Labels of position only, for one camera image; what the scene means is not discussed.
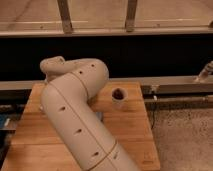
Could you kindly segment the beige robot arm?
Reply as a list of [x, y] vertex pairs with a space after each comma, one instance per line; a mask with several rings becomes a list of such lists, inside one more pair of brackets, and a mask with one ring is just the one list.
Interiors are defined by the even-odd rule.
[[46, 75], [41, 106], [82, 171], [140, 171], [88, 105], [108, 82], [109, 71], [99, 59], [44, 59]]

